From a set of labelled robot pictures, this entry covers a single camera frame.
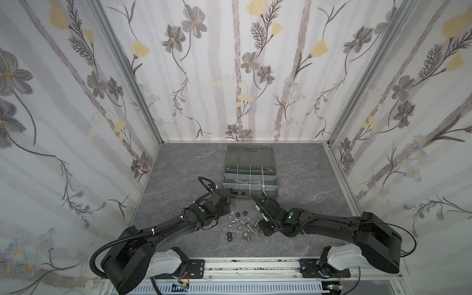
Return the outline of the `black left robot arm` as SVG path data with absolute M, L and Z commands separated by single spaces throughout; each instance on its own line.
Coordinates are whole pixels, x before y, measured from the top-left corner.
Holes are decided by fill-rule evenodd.
M 189 269 L 189 258 L 178 247 L 160 251 L 179 236 L 207 229 L 230 214 L 231 197 L 214 181 L 198 180 L 206 193 L 161 224 L 126 228 L 118 239 L 97 249 L 90 257 L 91 271 L 109 280 L 120 295 L 133 291 L 143 280 L 159 275 L 180 277 Z

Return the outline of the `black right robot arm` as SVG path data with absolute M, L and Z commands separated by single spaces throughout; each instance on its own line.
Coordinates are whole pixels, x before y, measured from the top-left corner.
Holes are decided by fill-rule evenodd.
M 312 268 L 324 279 L 351 267 L 371 266 L 388 274 L 398 274 L 401 259 L 401 235 L 378 216 L 340 217 L 312 213 L 301 208 L 284 210 L 275 200 L 252 197 L 263 217 L 260 228 L 267 237 L 280 232 L 287 238 L 319 235 L 344 241 L 340 247 L 327 246 Z

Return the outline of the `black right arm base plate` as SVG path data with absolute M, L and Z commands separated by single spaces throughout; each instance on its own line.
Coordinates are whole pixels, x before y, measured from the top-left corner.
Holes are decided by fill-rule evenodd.
M 337 270 L 319 259 L 300 259 L 299 272 L 304 279 L 340 279 L 350 278 L 349 269 Z

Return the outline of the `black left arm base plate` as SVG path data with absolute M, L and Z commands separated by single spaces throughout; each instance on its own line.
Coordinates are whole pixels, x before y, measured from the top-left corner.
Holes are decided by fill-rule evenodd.
M 191 259 L 188 262 L 188 270 L 183 277 L 185 280 L 200 280 L 204 277 L 205 271 L 205 260 L 204 259 Z

